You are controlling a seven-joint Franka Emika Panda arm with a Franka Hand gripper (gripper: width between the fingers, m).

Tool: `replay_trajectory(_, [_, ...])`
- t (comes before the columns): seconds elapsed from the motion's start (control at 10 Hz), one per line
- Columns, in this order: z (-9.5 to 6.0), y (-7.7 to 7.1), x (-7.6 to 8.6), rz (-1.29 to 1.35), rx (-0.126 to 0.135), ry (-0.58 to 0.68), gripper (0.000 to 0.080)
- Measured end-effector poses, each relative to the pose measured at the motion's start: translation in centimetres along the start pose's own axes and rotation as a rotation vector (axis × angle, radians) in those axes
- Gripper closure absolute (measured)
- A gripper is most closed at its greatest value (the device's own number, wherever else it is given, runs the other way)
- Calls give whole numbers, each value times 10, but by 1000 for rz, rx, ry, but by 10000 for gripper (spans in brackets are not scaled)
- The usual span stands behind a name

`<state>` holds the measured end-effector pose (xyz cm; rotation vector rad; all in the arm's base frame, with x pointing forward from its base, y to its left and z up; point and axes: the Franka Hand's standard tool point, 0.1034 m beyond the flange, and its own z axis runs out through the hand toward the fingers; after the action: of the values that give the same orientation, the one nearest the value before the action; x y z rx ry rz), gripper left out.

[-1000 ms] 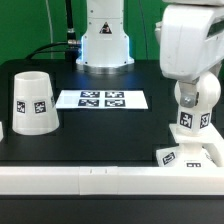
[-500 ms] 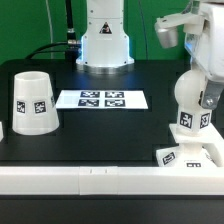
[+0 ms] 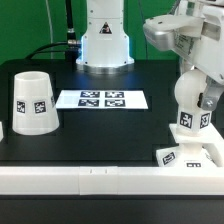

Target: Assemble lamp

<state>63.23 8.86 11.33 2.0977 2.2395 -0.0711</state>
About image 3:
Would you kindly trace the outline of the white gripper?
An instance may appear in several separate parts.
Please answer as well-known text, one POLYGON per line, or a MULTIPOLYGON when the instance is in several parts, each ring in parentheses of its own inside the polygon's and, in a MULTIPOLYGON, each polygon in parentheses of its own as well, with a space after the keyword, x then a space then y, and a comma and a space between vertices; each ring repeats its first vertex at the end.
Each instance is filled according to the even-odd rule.
POLYGON ((224 93, 224 0, 176 0, 168 14, 147 19, 143 31, 155 48, 172 50, 207 75, 198 106, 214 111, 224 93))

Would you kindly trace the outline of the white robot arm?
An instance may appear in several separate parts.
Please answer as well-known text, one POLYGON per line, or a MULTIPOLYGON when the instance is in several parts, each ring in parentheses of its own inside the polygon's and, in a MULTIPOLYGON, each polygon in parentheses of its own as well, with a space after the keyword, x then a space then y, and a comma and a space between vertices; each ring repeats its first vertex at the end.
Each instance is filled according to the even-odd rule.
MULTIPOLYGON (((123 30, 124 0, 86 0, 87 30, 78 68, 112 74, 134 63, 123 30)), ((176 0, 171 11, 143 24, 146 40, 173 51, 207 76, 199 107, 213 111, 224 93, 224 0, 176 0)))

